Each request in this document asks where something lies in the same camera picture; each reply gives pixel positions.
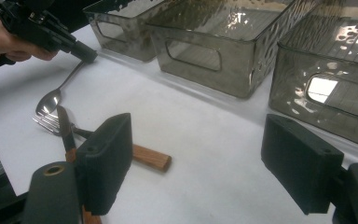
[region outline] white table surface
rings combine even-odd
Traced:
[[[156,59],[101,50],[89,26],[74,35],[100,56],[62,89],[70,119],[95,130],[130,112],[134,144],[172,156],[165,174],[133,162],[103,223],[331,223],[334,206],[327,215],[303,215],[260,159],[272,76],[239,100],[163,73]],[[64,161],[61,138],[31,117],[77,64],[60,52],[48,63],[0,67],[0,160],[17,194],[28,190],[36,169]],[[347,153],[347,164],[358,161],[358,150],[351,153],[358,146],[326,139]]]

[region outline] spoon bowl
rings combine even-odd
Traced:
[[[36,106],[36,114],[42,113],[43,115],[53,112],[61,100],[61,90],[55,89],[54,91],[46,94]]]
[[[42,97],[42,99],[39,101],[39,103],[36,106],[36,114],[50,114],[52,113],[56,108],[57,105],[61,101],[61,88],[65,83],[74,75],[76,72],[83,66],[84,62],[80,62],[75,69],[72,71],[71,74],[66,78],[66,80],[59,86],[57,89],[50,91],[48,94]]]

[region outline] translucent plastic bin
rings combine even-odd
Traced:
[[[269,105],[358,144],[358,1],[326,1],[279,42]]]
[[[184,0],[147,24],[160,69],[248,98],[274,67],[278,39],[314,0]]]
[[[103,0],[83,11],[101,47],[147,62],[156,56],[145,21],[175,0]]]

